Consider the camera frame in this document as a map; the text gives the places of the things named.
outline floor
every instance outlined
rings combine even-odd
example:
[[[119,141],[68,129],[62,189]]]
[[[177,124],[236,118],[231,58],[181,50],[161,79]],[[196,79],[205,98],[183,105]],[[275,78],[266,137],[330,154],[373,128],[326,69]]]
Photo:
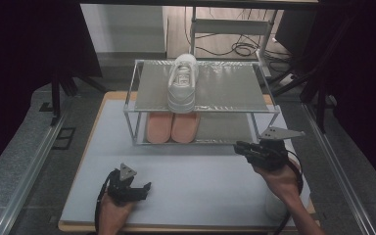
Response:
[[[189,45],[186,42],[183,31],[181,33],[178,30],[183,27],[183,24],[181,24],[184,22],[183,18],[173,19],[177,16],[184,16],[184,8],[177,8],[171,12],[169,22],[176,23],[176,25],[175,29],[173,29],[173,26],[169,27],[167,56],[175,58],[177,55],[187,52]],[[198,16],[212,16],[215,18],[227,16],[236,19],[238,16],[240,16],[239,18],[247,17],[249,14],[249,10],[244,13],[221,10],[220,15],[218,12],[217,9],[206,8],[199,11]],[[251,16],[262,19],[264,12],[265,10],[258,12],[254,10]],[[201,39],[204,42],[198,40],[199,42],[196,45],[209,48],[214,53],[224,53],[226,50],[230,50],[231,44],[237,41],[238,36],[233,37],[233,40],[227,41],[225,41],[226,38],[224,37],[208,37],[207,39],[211,41],[207,42],[206,39]],[[281,45],[276,44],[273,40],[269,40],[269,42],[268,50],[287,53]],[[197,52],[198,58],[221,58],[202,50]],[[284,55],[272,55],[285,58]],[[232,54],[226,55],[222,59],[255,60],[256,57],[252,55],[245,58]],[[271,72],[276,75],[286,68],[287,64],[274,63],[272,64]],[[120,67],[102,65],[102,71],[103,77],[95,78],[99,83],[112,90],[126,90],[128,88],[132,75],[131,62],[125,62]],[[45,156],[45,162],[39,170],[30,193],[27,193],[24,202],[20,202],[23,206],[19,215],[14,217],[14,224],[10,234],[69,234],[60,231],[57,223],[103,99],[103,94],[87,83],[79,79],[76,79],[75,82],[78,86],[78,94],[76,96],[67,97],[62,94],[63,114],[66,117],[62,128],[75,128],[72,141],[66,150],[52,149]],[[281,86],[284,82],[287,81],[274,84],[274,86]],[[366,157],[362,155],[350,136],[338,124],[332,114],[332,109],[326,112],[326,134],[321,135],[324,139],[319,138],[310,118],[312,106],[309,106],[307,111],[299,100],[302,88],[302,86],[298,86],[276,97],[275,100],[282,109],[282,114],[288,127],[306,133],[305,138],[296,138],[292,141],[297,154],[302,158],[305,176],[312,192],[311,198],[322,228],[327,234],[363,234],[359,228],[359,221],[354,215],[357,212],[365,212],[375,231],[369,231],[369,233],[364,234],[376,234],[376,172],[374,168],[369,164]],[[51,102],[50,85],[41,87],[34,92],[31,98],[31,107],[22,126],[0,158],[0,216],[13,199],[14,192],[18,189],[19,183],[22,182],[29,164],[37,156],[37,150],[45,135],[51,131],[49,123],[51,122],[52,113],[40,112],[42,105],[48,102]],[[53,146],[62,147],[65,145],[66,143],[63,140],[55,140]],[[332,156],[336,158],[336,162],[333,159],[331,160],[326,154],[328,149],[325,150],[325,145],[331,146]],[[337,174],[332,165],[337,168],[341,167],[344,170],[346,173],[344,177],[348,179],[347,182],[350,183],[350,187],[340,183],[342,181],[346,182],[346,179],[338,180],[337,177],[342,175]],[[356,202],[349,203],[347,196],[351,195],[352,191],[355,194],[355,200],[359,200],[360,204]]]

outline glass surface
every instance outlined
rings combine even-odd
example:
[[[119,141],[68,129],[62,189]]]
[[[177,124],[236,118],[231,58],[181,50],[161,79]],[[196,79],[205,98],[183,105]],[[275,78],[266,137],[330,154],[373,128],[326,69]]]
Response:
[[[138,95],[134,107],[127,107],[127,111],[168,111],[167,85],[172,63],[136,62],[132,79],[139,80]],[[198,65],[194,112],[278,113],[270,111],[264,101],[255,74],[257,63],[198,61]]]

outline white sneaker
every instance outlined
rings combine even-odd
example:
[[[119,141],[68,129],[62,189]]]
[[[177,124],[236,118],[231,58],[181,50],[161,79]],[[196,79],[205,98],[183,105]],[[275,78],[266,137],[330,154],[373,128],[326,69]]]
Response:
[[[170,68],[167,84],[169,110],[176,114],[187,114],[195,107],[195,83],[198,78],[198,64],[191,54],[179,56]]]

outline white tabletop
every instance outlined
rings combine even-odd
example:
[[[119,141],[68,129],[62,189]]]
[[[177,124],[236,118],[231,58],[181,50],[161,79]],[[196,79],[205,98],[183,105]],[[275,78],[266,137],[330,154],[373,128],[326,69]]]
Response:
[[[152,182],[145,201],[130,215],[128,226],[276,227],[267,217],[267,186],[229,145],[133,146],[122,112],[124,102],[107,100],[65,204],[61,222],[93,224],[96,199],[107,175],[121,163],[137,171],[131,185]],[[256,115],[260,129],[270,116]],[[274,126],[286,128],[280,115]],[[308,203],[305,184],[302,199]]]

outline wall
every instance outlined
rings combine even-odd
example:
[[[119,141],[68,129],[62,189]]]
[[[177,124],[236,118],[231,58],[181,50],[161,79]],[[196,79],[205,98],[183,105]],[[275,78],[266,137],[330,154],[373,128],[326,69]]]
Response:
[[[81,4],[96,53],[164,53],[163,7]]]

